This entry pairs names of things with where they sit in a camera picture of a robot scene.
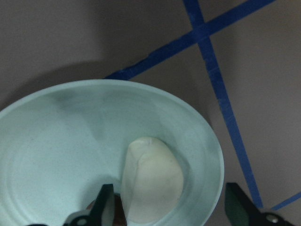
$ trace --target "blue painter's tape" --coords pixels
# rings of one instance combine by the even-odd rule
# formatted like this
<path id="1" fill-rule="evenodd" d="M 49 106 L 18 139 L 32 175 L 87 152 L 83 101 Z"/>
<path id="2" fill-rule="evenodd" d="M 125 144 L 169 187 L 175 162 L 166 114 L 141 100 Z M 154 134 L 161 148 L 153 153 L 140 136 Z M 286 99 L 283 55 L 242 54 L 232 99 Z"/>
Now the blue painter's tape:
<path id="1" fill-rule="evenodd" d="M 183 35 L 179 39 L 176 39 L 169 44 L 153 51 L 146 59 L 138 62 L 131 67 L 117 71 L 107 76 L 106 79 L 129 80 L 136 75 L 146 71 L 147 69 L 181 52 L 182 50 L 192 46 L 196 43 L 196 37 L 196 33 L 194 31 L 191 31 Z"/>
<path id="2" fill-rule="evenodd" d="M 278 205 L 272 207 L 272 210 L 279 210 L 289 204 L 291 204 L 292 202 L 298 200 L 299 198 L 301 198 L 301 192 L 295 194 L 294 196 L 292 196 L 291 198 L 279 203 Z"/>
<path id="3" fill-rule="evenodd" d="M 214 34 L 274 1 L 275 0 L 248 0 L 218 16 L 216 19 L 209 21 L 209 33 Z"/>
<path id="4" fill-rule="evenodd" d="M 275 0 L 249 0 L 242 3 L 208 23 L 196 27 L 193 31 L 153 51 L 146 59 L 133 66 L 114 72 L 105 78 L 129 80 L 273 1 Z"/>
<path id="5" fill-rule="evenodd" d="M 203 15 L 199 7 L 197 0 L 183 0 L 186 7 L 186 11 L 190 17 L 190 22 L 194 29 L 197 29 L 200 25 L 204 24 Z M 231 103 L 227 94 L 225 84 L 222 79 L 221 71 L 218 66 L 218 62 L 215 57 L 214 49 L 210 38 L 207 37 L 202 41 L 198 42 L 198 46 L 202 53 L 203 59 L 206 63 L 206 68 L 213 86 L 215 95 L 218 99 L 220 109 L 222 111 L 225 123 L 227 125 L 233 146 L 236 151 L 241 169 L 245 176 L 246 182 L 248 184 L 251 197 L 254 204 L 262 208 L 261 196 L 255 181 L 255 177 L 251 168 L 250 161 L 248 159 L 245 146 L 243 144 L 242 137 L 240 135 L 238 125 L 231 107 Z"/>

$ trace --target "bowl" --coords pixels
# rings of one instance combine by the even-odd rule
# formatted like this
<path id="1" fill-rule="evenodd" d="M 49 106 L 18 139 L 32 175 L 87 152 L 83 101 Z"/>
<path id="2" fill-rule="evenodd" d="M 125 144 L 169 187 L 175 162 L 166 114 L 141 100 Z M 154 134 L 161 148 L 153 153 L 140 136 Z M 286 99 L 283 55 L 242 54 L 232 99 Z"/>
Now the bowl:
<path id="1" fill-rule="evenodd" d="M 0 225 L 62 225 L 102 184 L 119 193 L 127 147 L 143 136 L 165 142 L 184 175 L 177 206 L 147 225 L 203 225 L 224 178 L 213 130 L 181 99 L 118 80 L 53 86 L 0 112 Z"/>

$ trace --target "plastic bowl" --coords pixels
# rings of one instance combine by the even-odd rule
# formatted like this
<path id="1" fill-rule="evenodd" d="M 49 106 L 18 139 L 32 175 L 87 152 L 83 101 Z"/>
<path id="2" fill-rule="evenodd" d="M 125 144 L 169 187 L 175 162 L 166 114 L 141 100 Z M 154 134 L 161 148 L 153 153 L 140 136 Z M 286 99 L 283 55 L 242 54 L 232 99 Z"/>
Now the plastic bowl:
<path id="1" fill-rule="evenodd" d="M 203 225 L 224 177 L 214 132 L 181 99 L 118 80 L 53 86 L 0 112 L 0 225 L 62 225 L 102 184 L 120 192 L 127 146 L 143 136 L 164 141 L 185 178 L 177 206 L 148 225 Z"/>

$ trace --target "gray floor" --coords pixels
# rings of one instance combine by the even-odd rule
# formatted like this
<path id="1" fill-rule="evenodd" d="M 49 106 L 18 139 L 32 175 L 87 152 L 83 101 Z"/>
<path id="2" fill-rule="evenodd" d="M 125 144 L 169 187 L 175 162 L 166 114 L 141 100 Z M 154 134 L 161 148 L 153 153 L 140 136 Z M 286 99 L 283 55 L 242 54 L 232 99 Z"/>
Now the gray floor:
<path id="1" fill-rule="evenodd" d="M 208 21 L 241 0 L 200 0 Z M 55 84 L 103 78 L 191 30 L 182 1 L 0 1 L 0 108 Z M 301 191 L 301 2 L 277 0 L 211 37 L 265 210 Z M 182 98 L 213 127 L 225 182 L 247 191 L 196 45 L 132 79 Z M 229 222 L 224 196 L 206 225 Z M 278 211 L 301 222 L 301 200 Z"/>

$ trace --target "white soft object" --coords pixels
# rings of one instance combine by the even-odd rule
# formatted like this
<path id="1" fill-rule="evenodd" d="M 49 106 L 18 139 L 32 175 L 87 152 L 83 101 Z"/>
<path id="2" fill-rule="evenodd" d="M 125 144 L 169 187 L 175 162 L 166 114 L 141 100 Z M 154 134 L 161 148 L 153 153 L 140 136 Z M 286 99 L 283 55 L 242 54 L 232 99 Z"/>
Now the white soft object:
<path id="1" fill-rule="evenodd" d="M 136 223 L 157 221 L 170 212 L 183 190 L 183 172 L 159 139 L 142 137 L 127 150 L 121 184 L 126 218 Z"/>

